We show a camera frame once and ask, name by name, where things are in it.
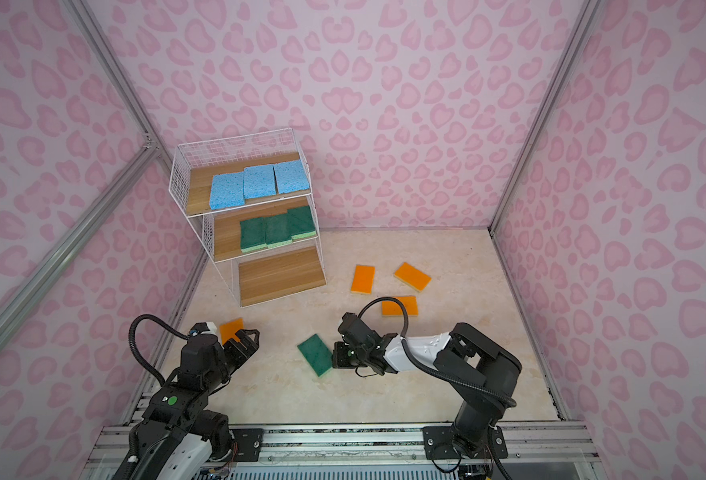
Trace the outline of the green scouring pad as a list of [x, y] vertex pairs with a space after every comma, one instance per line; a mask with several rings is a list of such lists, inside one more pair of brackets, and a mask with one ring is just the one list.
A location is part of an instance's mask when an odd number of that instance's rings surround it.
[[287, 213], [264, 218], [265, 241], [269, 249], [289, 245], [293, 242]]
[[240, 222], [240, 249], [242, 253], [251, 253], [267, 248], [266, 226], [262, 217]]
[[332, 351], [317, 334], [298, 344], [297, 348], [317, 377], [332, 369]]
[[316, 227], [309, 205], [287, 210], [287, 225], [290, 238], [299, 241], [316, 235]]

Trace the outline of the blue sponge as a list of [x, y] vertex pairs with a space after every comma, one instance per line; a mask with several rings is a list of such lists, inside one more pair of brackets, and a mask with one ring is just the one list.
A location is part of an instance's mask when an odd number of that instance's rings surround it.
[[244, 172], [215, 175], [212, 178], [209, 208], [213, 211], [245, 204]]
[[273, 165], [273, 171], [278, 194], [310, 189], [310, 182], [301, 160], [276, 163]]
[[274, 166], [272, 164], [246, 167], [243, 173], [243, 195], [246, 200], [270, 197], [277, 194]]

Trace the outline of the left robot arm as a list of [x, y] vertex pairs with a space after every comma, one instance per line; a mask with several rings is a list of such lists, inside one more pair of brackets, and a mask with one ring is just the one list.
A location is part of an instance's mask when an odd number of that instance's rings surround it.
[[180, 365], [163, 376], [139, 351], [137, 322], [128, 333], [130, 351], [159, 382], [142, 420], [128, 434], [125, 454], [116, 479], [160, 479], [165, 473], [182, 478], [199, 474], [208, 461], [233, 461], [238, 444], [227, 415], [208, 408], [210, 397], [224, 389], [235, 371], [259, 349], [260, 332], [239, 329], [222, 342], [209, 331], [184, 335], [166, 325], [165, 330], [183, 339]]

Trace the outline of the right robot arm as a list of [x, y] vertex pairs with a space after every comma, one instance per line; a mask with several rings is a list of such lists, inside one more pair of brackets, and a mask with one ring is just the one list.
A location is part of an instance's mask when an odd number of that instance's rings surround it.
[[449, 384], [460, 395], [462, 404], [448, 432], [429, 442], [429, 458], [507, 456], [496, 426], [516, 406], [513, 393], [522, 366], [512, 353], [464, 322], [439, 335], [407, 337], [381, 335], [361, 316], [347, 313], [338, 332], [341, 340], [332, 351], [333, 368], [367, 367], [380, 376], [416, 370]]

